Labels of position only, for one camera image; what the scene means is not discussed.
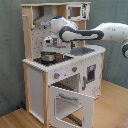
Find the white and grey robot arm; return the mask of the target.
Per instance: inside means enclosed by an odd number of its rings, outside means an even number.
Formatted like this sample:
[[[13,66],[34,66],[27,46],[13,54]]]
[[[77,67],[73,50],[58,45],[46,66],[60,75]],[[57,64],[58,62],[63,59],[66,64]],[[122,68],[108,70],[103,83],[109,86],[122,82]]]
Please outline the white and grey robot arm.
[[[122,43],[122,54],[128,58],[128,25],[122,23],[102,23],[91,30],[79,30],[77,25],[56,16],[51,20],[51,35],[44,41],[56,45],[58,41],[69,43],[82,40],[118,41]]]

